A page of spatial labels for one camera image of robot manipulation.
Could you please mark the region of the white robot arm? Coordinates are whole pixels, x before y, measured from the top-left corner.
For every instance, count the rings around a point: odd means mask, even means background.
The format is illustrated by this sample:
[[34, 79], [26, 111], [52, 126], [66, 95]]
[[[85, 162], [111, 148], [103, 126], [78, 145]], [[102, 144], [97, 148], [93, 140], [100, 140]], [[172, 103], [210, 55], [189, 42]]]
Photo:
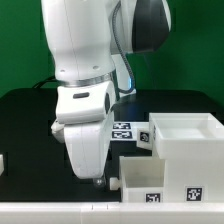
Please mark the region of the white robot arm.
[[128, 53], [152, 52], [171, 30], [167, 0], [41, 0], [55, 63], [56, 120], [80, 179], [105, 184], [117, 101], [135, 92]]

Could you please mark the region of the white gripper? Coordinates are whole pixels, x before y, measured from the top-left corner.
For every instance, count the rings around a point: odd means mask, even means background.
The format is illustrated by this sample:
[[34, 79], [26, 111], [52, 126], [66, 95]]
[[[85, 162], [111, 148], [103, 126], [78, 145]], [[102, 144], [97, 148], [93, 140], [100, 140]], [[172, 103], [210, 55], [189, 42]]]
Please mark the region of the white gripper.
[[96, 178], [94, 186], [103, 188], [109, 143], [114, 122], [112, 107], [115, 90], [112, 81], [88, 87], [58, 88], [57, 124], [63, 135], [75, 175], [80, 179]]

